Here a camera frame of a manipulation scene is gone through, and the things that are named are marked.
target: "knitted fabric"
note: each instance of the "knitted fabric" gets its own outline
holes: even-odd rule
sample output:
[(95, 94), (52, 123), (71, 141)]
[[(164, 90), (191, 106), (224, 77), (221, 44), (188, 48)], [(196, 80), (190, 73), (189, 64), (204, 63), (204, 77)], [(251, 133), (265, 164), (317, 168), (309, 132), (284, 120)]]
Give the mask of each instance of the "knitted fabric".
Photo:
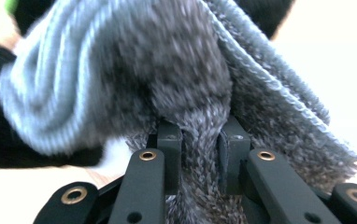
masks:
[(52, 155), (135, 136), (155, 121), (184, 132), (179, 194), (168, 223), (246, 223), (240, 197), (218, 190), (216, 139), (229, 114), (257, 148), (286, 156), (313, 187), (354, 175), (357, 155), (328, 112), (232, 0), (61, 0), (0, 77), (12, 127)]

